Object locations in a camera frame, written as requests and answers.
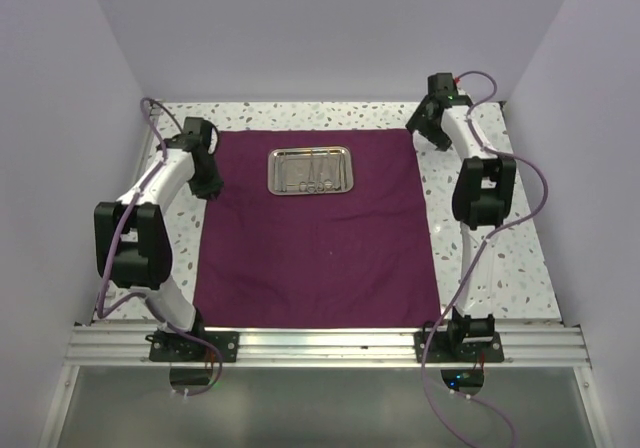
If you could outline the purple surgical drape cloth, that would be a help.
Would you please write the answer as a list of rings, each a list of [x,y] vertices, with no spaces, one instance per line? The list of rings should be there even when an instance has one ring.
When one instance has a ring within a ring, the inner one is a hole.
[[[276,196],[269,154],[338,145],[344,194]],[[418,160],[403,129],[226,132],[224,187],[207,204],[194,303],[235,328],[415,328],[440,301]]]

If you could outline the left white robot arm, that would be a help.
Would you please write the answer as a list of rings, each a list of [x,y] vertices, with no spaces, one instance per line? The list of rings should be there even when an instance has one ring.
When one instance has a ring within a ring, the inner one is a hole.
[[[162,330],[175,333],[175,352],[193,361],[207,351],[208,337],[195,328],[197,310],[172,276],[173,251],[164,221],[185,185],[198,199],[220,194],[223,183],[214,154],[201,143],[159,149],[150,168],[125,194],[96,206],[96,263],[102,278],[96,315],[105,319],[138,298]]]

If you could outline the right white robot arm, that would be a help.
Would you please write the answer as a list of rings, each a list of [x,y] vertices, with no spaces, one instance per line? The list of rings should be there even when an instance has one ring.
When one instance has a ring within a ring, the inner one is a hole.
[[[462,236],[462,291],[440,327],[427,322],[414,335],[416,354],[428,363],[501,363],[505,360],[493,316],[496,237],[508,217],[516,162],[491,152],[486,135],[468,126],[471,100],[453,90],[426,95],[407,123],[441,151],[453,148],[461,167],[452,213]]]

